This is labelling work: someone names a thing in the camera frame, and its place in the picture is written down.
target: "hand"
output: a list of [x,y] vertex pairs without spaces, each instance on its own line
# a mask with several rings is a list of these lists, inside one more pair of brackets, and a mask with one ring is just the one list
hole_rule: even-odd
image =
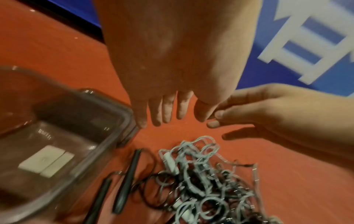
[[264,138],[354,158],[354,100],[305,88],[270,84],[236,90],[215,110],[209,128],[254,124],[225,133],[224,140]]
[[96,0],[112,64],[139,127],[182,119],[195,94],[205,121],[235,90],[251,51],[261,0]]

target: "orange floor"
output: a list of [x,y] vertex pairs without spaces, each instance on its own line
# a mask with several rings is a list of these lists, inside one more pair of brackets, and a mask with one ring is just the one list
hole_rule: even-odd
[[[95,88],[129,103],[102,43],[37,11],[32,12],[15,0],[0,1],[0,65],[29,68],[73,88]],[[227,159],[259,163],[261,192],[268,214],[277,215],[287,224],[354,222],[352,171],[261,139],[225,142],[221,139],[222,132],[198,123],[192,110],[182,121],[174,119],[159,128],[150,123],[126,148],[116,151],[100,179],[124,167],[135,148],[147,147],[157,152],[184,139],[210,135],[220,143],[221,154]],[[138,171],[145,165],[143,159]],[[74,205],[72,212],[57,223],[80,223],[100,179]],[[122,215],[111,215],[113,195],[106,201],[99,223],[164,223],[160,213],[131,199]]]

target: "clear plastic bin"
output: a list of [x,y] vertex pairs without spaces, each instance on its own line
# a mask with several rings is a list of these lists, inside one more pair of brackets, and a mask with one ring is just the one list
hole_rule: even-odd
[[93,90],[0,68],[0,224],[65,212],[136,131],[131,110]]

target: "black handle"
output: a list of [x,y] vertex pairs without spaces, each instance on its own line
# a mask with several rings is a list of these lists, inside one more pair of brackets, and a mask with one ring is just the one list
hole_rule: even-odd
[[104,198],[106,197],[106,194],[110,188],[111,183],[112,183],[112,179],[110,178],[103,179],[100,189],[96,194],[95,200],[93,201],[90,210],[88,211],[88,214],[84,219],[83,224],[97,223],[98,217],[100,216],[101,213],[101,208],[103,205]]
[[112,212],[114,214],[119,215],[122,213],[123,208],[125,206],[126,200],[128,199],[128,195],[130,193],[130,189],[132,187],[132,183],[134,180],[134,174],[136,170],[136,166],[138,165],[140,158],[141,150],[137,149],[134,152],[132,162],[128,168],[128,171],[125,174],[122,185],[118,190],[117,196],[115,197]]

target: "white graphic on blue wall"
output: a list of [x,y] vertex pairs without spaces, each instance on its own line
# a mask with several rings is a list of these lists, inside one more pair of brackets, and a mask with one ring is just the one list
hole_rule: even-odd
[[[311,84],[339,60],[350,54],[354,61],[354,14],[330,0],[279,0],[274,21],[287,21],[259,55],[265,63],[275,60],[300,74],[300,81]],[[309,19],[328,27],[343,38],[335,43],[303,26]],[[319,57],[315,63],[287,50],[292,42]]]

